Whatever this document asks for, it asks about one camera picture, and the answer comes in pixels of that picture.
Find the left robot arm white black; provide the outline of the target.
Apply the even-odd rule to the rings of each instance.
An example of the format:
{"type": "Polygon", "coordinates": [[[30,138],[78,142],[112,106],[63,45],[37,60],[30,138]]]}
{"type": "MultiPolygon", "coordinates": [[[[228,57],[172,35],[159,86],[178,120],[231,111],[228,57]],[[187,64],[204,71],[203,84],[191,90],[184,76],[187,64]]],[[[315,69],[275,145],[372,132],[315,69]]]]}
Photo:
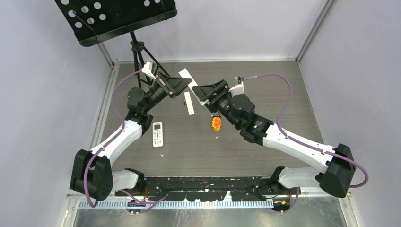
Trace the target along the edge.
{"type": "Polygon", "coordinates": [[[155,82],[145,91],[133,87],[128,91],[125,117],[105,141],[90,150],[79,150],[74,158],[70,188],[85,195],[90,207],[105,200],[110,193],[128,190],[139,196],[145,190],[143,173],[134,169],[112,171],[112,166],[126,148],[141,138],[151,127],[153,116],[149,111],[169,96],[179,96],[193,82],[192,77],[171,77],[162,73],[154,76],[155,82]]]}

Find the white remote battery cover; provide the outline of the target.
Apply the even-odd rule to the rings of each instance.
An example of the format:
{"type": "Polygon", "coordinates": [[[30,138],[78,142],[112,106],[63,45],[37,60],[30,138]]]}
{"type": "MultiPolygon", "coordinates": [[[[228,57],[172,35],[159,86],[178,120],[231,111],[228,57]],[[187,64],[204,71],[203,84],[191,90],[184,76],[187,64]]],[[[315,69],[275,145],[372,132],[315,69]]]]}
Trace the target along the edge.
{"type": "Polygon", "coordinates": [[[189,92],[184,92],[184,100],[185,100],[185,106],[187,107],[187,111],[189,115],[194,115],[194,108],[193,108],[193,103],[192,103],[192,98],[189,92]]]}

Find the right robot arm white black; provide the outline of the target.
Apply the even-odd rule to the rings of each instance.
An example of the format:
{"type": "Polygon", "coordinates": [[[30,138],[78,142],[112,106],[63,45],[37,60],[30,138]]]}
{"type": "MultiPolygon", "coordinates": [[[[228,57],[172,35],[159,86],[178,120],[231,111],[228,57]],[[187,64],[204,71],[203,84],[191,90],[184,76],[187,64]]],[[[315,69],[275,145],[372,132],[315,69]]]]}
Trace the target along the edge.
{"type": "Polygon", "coordinates": [[[210,112],[221,113],[248,142],[285,152],[309,167],[278,167],[270,189],[282,194],[295,187],[319,187],[327,194],[346,197],[356,171],[351,149],[344,144],[324,145],[291,133],[255,112],[245,94],[233,94],[225,80],[191,88],[210,112]]]}

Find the long white remote control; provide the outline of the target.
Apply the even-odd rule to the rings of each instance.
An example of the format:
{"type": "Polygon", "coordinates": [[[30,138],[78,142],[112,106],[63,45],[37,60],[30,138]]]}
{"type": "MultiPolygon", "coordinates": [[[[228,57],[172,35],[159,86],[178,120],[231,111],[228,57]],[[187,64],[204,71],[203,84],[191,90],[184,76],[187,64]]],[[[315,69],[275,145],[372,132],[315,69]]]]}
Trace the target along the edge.
{"type": "Polygon", "coordinates": [[[188,72],[188,70],[187,70],[186,68],[184,68],[183,70],[179,71],[179,75],[180,75],[182,78],[191,79],[191,80],[192,80],[191,83],[189,83],[188,88],[189,88],[190,91],[195,95],[195,97],[196,97],[196,99],[199,101],[199,103],[200,103],[202,106],[204,106],[204,105],[208,102],[208,100],[206,100],[206,101],[201,101],[201,99],[199,98],[199,96],[198,96],[197,94],[195,94],[195,91],[193,90],[193,88],[194,88],[195,86],[197,86],[198,84],[197,84],[197,82],[195,81],[195,79],[190,75],[190,73],[188,72]]]}

